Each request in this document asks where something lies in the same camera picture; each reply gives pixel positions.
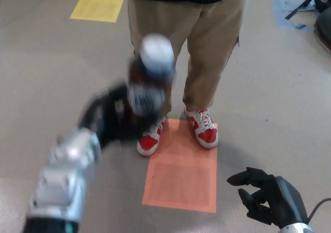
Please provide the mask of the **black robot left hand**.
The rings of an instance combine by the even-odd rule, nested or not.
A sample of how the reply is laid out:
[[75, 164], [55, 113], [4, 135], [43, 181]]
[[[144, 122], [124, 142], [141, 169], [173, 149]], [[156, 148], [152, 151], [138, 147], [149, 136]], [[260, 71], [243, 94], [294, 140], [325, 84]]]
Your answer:
[[162, 96], [155, 88], [117, 84], [93, 97], [79, 127], [95, 132], [102, 148], [113, 141], [139, 139], [160, 119]]

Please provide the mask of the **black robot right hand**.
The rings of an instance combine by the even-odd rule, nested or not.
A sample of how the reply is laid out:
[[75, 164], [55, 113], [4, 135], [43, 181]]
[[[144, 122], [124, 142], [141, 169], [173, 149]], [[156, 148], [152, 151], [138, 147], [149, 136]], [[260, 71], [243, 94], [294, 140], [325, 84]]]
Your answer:
[[252, 194], [239, 189], [238, 194], [247, 208], [247, 217], [280, 229], [295, 224], [309, 224], [307, 211], [299, 191], [281, 176], [269, 175], [257, 168], [227, 179], [232, 186], [252, 185], [258, 188]]

